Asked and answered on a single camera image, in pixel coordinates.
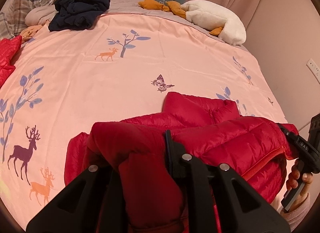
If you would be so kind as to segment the person's right hand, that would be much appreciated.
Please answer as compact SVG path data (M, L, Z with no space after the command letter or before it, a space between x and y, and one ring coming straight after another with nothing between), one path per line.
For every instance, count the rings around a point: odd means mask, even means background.
M291 191L292 189L296 189L299 183L303 182L304 186L301 189L299 195L296 197L294 203L291 208L295 209L299 207L308 197L310 186L313 182L313 175L311 173L301 173L298 170L298 165L300 163L299 159L295 160L295 163L291 167L291 172L288 175L288 180L286 181L286 189L287 191Z

